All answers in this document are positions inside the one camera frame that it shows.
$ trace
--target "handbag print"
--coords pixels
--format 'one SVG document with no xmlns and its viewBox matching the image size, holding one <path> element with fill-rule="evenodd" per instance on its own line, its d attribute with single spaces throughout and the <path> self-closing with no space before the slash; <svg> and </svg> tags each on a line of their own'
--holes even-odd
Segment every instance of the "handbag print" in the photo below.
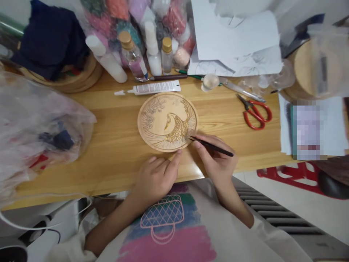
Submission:
<svg viewBox="0 0 349 262">
<path fill-rule="evenodd" d="M 179 195 L 168 195 L 156 204 L 152 205 L 141 218 L 141 228 L 150 228 L 151 236 L 159 245 L 167 244 L 175 235 L 176 224 L 183 222 L 184 211 L 182 199 Z M 169 234 L 160 237 L 154 232 L 154 228 L 172 226 Z"/>
</svg>

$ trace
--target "bird carving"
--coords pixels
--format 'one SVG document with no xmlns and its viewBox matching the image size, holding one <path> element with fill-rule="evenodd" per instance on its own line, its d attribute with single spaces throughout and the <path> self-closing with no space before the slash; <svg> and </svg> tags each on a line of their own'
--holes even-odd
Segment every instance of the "bird carving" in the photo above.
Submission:
<svg viewBox="0 0 349 262">
<path fill-rule="evenodd" d="M 161 149 L 175 149 L 186 143 L 187 137 L 193 135 L 196 127 L 196 116 L 193 108 L 185 100 L 181 103 L 184 105 L 187 118 L 182 120 L 175 113 L 167 114 L 167 122 L 164 130 L 168 128 L 172 119 L 174 120 L 174 128 L 167 135 L 159 135 L 144 129 L 148 140 L 156 147 Z"/>
</svg>

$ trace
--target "carved wooden plate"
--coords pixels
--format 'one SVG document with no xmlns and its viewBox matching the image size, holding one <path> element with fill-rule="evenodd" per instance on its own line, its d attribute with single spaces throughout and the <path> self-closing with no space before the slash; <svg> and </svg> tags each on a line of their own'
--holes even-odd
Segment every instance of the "carved wooden plate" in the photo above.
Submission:
<svg viewBox="0 0 349 262">
<path fill-rule="evenodd" d="M 138 130 L 143 140 L 161 152 L 185 148 L 198 127 L 193 104 L 182 95 L 169 92 L 153 95 L 138 114 Z"/>
</svg>

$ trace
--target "red stool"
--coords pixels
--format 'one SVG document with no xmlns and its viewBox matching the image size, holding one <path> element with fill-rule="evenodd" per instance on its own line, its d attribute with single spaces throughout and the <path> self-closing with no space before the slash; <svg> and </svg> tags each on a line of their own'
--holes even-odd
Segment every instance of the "red stool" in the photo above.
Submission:
<svg viewBox="0 0 349 262">
<path fill-rule="evenodd" d="M 298 168 L 293 168 L 293 167 L 281 167 L 281 172 L 285 175 L 288 175 L 290 177 L 288 178 L 283 178 L 278 174 L 277 168 L 276 167 L 270 167 L 266 169 L 259 169 L 257 170 L 257 175 L 261 178 L 269 178 L 272 180 L 279 181 L 281 183 L 289 184 L 291 186 L 299 187 L 304 190 L 308 190 L 314 193 L 318 193 L 320 195 L 325 195 L 322 193 L 322 191 L 319 188 L 318 185 L 318 173 L 320 172 L 320 169 L 312 164 L 311 162 L 308 162 L 310 165 L 314 167 L 314 172 L 310 171 L 306 167 L 306 163 L 298 163 Z M 315 186 L 307 185 L 301 182 L 298 182 L 298 179 L 309 179 L 312 181 L 316 182 Z"/>
</svg>

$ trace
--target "cable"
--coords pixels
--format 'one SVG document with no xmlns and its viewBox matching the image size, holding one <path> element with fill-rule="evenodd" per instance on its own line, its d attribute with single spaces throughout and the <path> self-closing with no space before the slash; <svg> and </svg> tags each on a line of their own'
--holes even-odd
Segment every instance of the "cable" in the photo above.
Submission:
<svg viewBox="0 0 349 262">
<path fill-rule="evenodd" d="M 47 231 L 53 231 L 53 232 L 56 232 L 57 234 L 58 234 L 58 243 L 57 244 L 59 244 L 59 242 L 61 242 L 61 233 L 59 233 L 59 231 L 57 231 L 57 230 L 55 230 L 55 229 L 48 229 Z"/>
<path fill-rule="evenodd" d="M 21 199 L 26 199 L 26 198 L 31 198 L 31 197 L 41 197 L 41 196 L 51 196 L 51 197 L 69 197 L 69 196 L 74 196 L 74 195 L 80 195 L 80 196 L 83 196 L 85 198 L 87 198 L 88 200 L 90 200 L 90 203 L 87 205 L 87 207 L 85 207 L 84 209 L 82 209 L 79 213 L 75 214 L 74 216 L 71 216 L 71 217 L 75 217 L 77 216 L 78 214 L 80 214 L 81 212 L 85 211 L 86 209 L 88 209 L 91 205 L 92 205 L 92 200 L 89 196 L 86 196 L 82 193 L 72 193 L 72 194 L 58 194 L 58 193 L 43 193 L 43 194 L 37 194 L 37 195 L 31 195 L 31 196 L 23 196 L 23 197 L 20 197 L 20 198 L 15 198 L 15 199 L 12 199 L 12 200 L 21 200 Z M 4 217 L 4 215 L 2 214 L 1 210 L 0 210 L 0 219 L 2 221 L 4 221 L 6 224 L 8 224 L 9 226 L 12 226 L 14 228 L 17 228 L 17 229 L 22 229 L 22 230 L 43 230 L 43 229 L 50 229 L 50 228 L 53 228 L 53 227 L 56 227 L 60 224 L 62 224 L 63 222 L 60 222 L 58 224 L 55 224 L 55 225 L 51 225 L 51 226 L 48 226 L 48 227 L 33 227 L 33 228 L 30 228 L 30 227 L 22 227 L 22 226 L 19 226 L 15 223 L 12 223 L 10 220 L 8 220 L 7 218 Z"/>
</svg>

